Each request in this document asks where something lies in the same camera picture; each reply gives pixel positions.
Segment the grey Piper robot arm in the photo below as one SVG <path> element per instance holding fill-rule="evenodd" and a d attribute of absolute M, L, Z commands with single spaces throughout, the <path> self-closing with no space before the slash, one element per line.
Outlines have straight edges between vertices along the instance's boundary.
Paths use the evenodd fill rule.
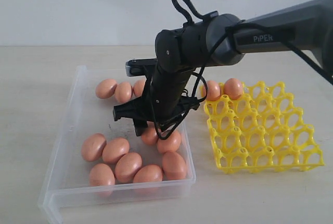
<path fill-rule="evenodd" d="M 190 0 L 171 1 L 185 23 L 157 34 L 155 58 L 126 63 L 129 77 L 146 77 L 143 94 L 113 108 L 114 120 L 133 120 L 136 135 L 149 122 L 156 130 L 175 130 L 201 103 L 185 92 L 191 76 L 203 82 L 196 69 L 235 65 L 247 53 L 292 51 L 332 82 L 332 0 L 312 0 L 248 20 L 217 11 L 202 15 Z"/>

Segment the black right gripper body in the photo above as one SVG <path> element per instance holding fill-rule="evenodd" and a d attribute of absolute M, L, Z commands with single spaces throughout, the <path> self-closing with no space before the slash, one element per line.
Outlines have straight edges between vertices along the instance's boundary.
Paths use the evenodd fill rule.
<path fill-rule="evenodd" d="M 185 87 L 191 76 L 206 82 L 193 68 L 169 73 L 156 64 L 153 75 L 146 78 L 142 96 L 113 108 L 114 121 L 138 119 L 153 122 L 159 130 L 177 128 L 188 112 L 198 109 L 204 101 L 195 94 L 186 94 Z"/>

